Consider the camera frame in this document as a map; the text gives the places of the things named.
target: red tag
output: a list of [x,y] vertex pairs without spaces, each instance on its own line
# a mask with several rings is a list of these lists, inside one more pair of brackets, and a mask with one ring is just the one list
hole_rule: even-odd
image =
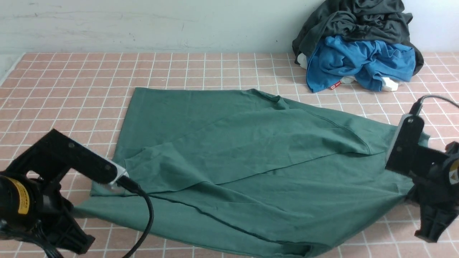
[[332,86],[329,87],[330,90],[333,90],[334,88],[338,87],[341,85],[341,81],[338,81],[337,83],[333,84]]

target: green t-shirt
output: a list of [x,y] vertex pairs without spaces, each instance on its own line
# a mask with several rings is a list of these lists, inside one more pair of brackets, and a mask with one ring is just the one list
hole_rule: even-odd
[[[152,234],[247,256],[314,257],[413,186],[384,169],[395,130],[258,90],[137,88],[113,160],[151,197]],[[148,220],[141,197],[97,184],[77,210],[136,230]]]

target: black cable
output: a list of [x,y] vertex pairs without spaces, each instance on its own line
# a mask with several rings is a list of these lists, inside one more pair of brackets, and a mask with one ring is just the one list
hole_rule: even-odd
[[416,101],[413,106],[411,107],[411,110],[409,111],[410,114],[412,115],[416,115],[418,116],[419,113],[421,112],[421,109],[422,109],[422,103],[424,102],[425,99],[427,98],[436,98],[436,99],[441,99],[441,100],[444,100],[452,105],[454,105],[455,107],[459,108],[459,104],[457,104],[456,102],[452,101],[451,99],[449,98],[446,98],[446,97],[443,97],[443,96],[440,96],[440,95],[424,95],[422,97],[420,97],[418,99],[418,101]]
[[123,256],[123,258],[129,258],[134,254],[135,251],[137,251],[137,249],[141,246],[143,241],[148,236],[148,233],[151,230],[151,226],[153,225],[153,220],[155,218],[155,212],[153,210],[153,204],[151,203],[150,197],[148,196],[148,194],[144,190],[142,190],[142,188],[140,187],[139,184],[137,184],[136,182],[134,182],[133,180],[131,180],[127,176],[122,176],[117,182],[124,189],[126,189],[126,190],[128,190],[128,191],[130,191],[130,192],[132,192],[134,194],[137,194],[139,196],[142,196],[146,201],[146,204],[148,206],[148,212],[150,213],[150,217],[148,219],[148,223],[147,223],[147,225],[145,227],[145,230],[144,230],[143,234],[140,236],[139,240],[131,248],[131,250],[127,254],[125,254]]
[[48,242],[38,237],[34,237],[16,230],[8,230],[6,232],[8,236],[12,236],[18,238],[21,241],[37,245],[38,247],[43,249],[48,258],[64,258],[62,254],[54,246],[50,245]]

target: pink tiled surface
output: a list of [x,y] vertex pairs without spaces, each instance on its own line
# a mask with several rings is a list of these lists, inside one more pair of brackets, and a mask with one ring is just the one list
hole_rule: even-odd
[[[0,87],[0,170],[39,137],[56,128],[97,153],[111,157],[135,87],[168,90],[256,88],[303,103],[397,124],[425,94],[459,101],[459,53],[424,53],[426,65],[395,93],[373,93],[359,85],[309,93],[305,70],[290,54],[40,53],[26,54]],[[426,100],[425,130],[431,146],[443,149],[459,138],[459,110]],[[90,181],[69,173],[63,195],[78,204],[88,197]],[[121,257],[139,233],[97,219],[79,220],[96,237],[81,257]],[[399,206],[326,258],[459,257],[459,223],[438,244],[413,237],[419,211]],[[65,257],[75,257],[64,252]],[[0,242],[0,258],[44,257],[36,246]],[[149,236],[136,258],[235,258]]]

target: white wall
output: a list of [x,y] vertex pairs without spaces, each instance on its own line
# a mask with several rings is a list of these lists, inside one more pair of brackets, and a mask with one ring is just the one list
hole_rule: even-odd
[[[0,54],[286,52],[323,0],[6,0]],[[405,0],[412,42],[459,51],[459,1]]]

